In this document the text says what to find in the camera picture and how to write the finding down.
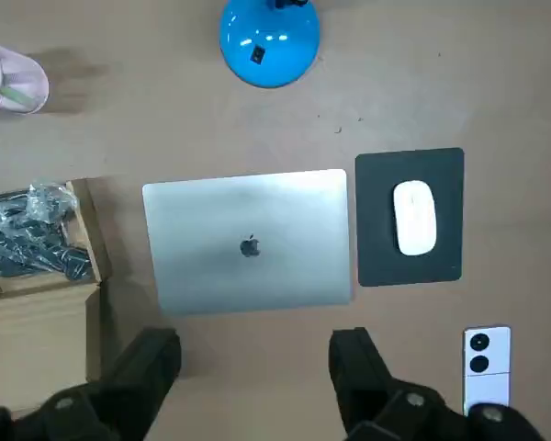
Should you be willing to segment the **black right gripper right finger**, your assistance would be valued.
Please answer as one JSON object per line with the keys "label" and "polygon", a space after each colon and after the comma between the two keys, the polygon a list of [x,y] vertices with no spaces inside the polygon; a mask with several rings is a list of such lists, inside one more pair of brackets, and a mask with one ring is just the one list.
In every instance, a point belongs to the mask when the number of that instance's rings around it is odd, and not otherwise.
{"label": "black right gripper right finger", "polygon": [[348,440],[541,440],[515,409],[475,404],[463,415],[434,389],[393,377],[363,327],[336,330],[329,372]]}

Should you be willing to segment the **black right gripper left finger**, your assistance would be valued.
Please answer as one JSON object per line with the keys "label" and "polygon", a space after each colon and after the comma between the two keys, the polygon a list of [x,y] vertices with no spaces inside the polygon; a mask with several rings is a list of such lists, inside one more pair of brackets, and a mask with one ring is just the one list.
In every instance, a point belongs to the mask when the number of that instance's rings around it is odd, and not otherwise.
{"label": "black right gripper left finger", "polygon": [[0,440],[142,440],[181,365],[176,331],[147,327],[101,379],[61,390],[17,419],[0,407]]}

